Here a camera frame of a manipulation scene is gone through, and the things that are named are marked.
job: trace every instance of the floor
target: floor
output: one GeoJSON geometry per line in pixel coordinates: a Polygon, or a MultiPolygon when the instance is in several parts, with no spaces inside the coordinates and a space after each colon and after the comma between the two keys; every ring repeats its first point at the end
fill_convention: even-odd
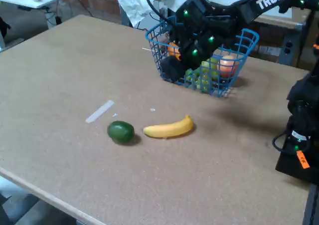
{"type": "MultiPolygon", "coordinates": [[[[120,23],[120,16],[109,15],[101,11],[90,11],[94,17],[120,23]]],[[[78,6],[59,5],[59,15],[62,21],[65,21],[78,14],[89,15],[87,11],[78,6]]],[[[6,43],[10,43],[19,38],[27,40],[33,36],[47,30],[47,22],[44,14],[39,10],[24,11],[17,8],[16,5],[1,3],[0,16],[11,26],[6,37],[6,43]]],[[[7,200],[3,208],[10,216],[14,216],[17,205],[25,199],[27,195],[11,197],[7,200]]],[[[52,207],[44,201],[38,201],[16,225],[75,225],[75,220],[67,216],[62,211],[52,207]]]]}
{"type": "MultiPolygon", "coordinates": [[[[121,23],[119,15],[111,15],[101,11],[90,10],[91,14],[100,19],[105,19],[115,23],[121,23]]],[[[73,6],[70,8],[68,4],[59,4],[58,14],[62,17],[62,21],[66,21],[78,14],[89,15],[89,13],[80,6],[73,6]]],[[[47,22],[44,14],[40,10],[24,11],[18,9],[16,5],[1,3],[0,16],[3,20],[11,26],[8,34],[4,38],[6,43],[15,39],[23,38],[29,39],[33,36],[47,30],[47,22]]]]}

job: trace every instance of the table edge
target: table edge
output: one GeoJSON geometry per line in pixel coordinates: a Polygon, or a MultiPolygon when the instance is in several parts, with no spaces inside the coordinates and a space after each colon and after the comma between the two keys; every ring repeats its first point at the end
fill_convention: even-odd
{"type": "Polygon", "coordinates": [[[13,173],[5,170],[0,167],[0,176],[8,179],[14,184],[22,187],[23,189],[28,190],[31,194],[37,196],[41,200],[47,202],[48,204],[56,207],[57,209],[65,212],[66,214],[74,217],[75,219],[87,224],[87,225],[106,225],[101,221],[95,219],[94,217],[76,209],[75,207],[69,205],[68,203],[58,199],[50,193],[45,192],[44,190],[34,186],[33,184],[23,180],[22,178],[14,175],[13,173]]]}

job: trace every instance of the brick wall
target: brick wall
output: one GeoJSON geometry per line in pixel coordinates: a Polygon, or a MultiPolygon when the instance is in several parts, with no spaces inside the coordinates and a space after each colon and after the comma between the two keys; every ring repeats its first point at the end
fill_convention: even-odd
{"type": "MultiPolygon", "coordinates": [[[[81,7],[77,0],[69,0],[72,7],[81,7]]],[[[102,11],[111,15],[120,15],[120,7],[117,0],[80,0],[90,11],[102,11]]]]}

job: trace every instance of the orange tag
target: orange tag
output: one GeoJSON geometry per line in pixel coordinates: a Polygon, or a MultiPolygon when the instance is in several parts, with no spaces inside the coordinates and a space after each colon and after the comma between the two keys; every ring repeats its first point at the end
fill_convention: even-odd
{"type": "Polygon", "coordinates": [[[310,166],[305,158],[305,155],[302,151],[298,150],[297,156],[298,156],[298,159],[299,159],[299,161],[304,169],[310,168],[310,166]]]}

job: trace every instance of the basket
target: basket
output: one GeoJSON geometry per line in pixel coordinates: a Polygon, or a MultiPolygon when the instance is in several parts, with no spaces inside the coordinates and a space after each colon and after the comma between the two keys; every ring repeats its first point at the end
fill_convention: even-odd
{"type": "MultiPolygon", "coordinates": [[[[171,16],[168,19],[176,23],[175,16],[171,16]]],[[[171,25],[163,21],[146,33],[146,39],[150,42],[151,51],[160,76],[164,80],[172,82],[165,77],[160,67],[161,61],[167,56],[175,55],[179,57],[178,47],[168,41],[170,29],[171,25]]],[[[198,69],[189,69],[184,77],[175,83],[210,95],[225,96],[236,81],[248,55],[256,46],[258,40],[258,33],[243,29],[241,34],[236,36],[235,42],[231,47],[226,48],[222,45],[218,50],[214,51],[209,60],[203,61],[198,69]]]]}

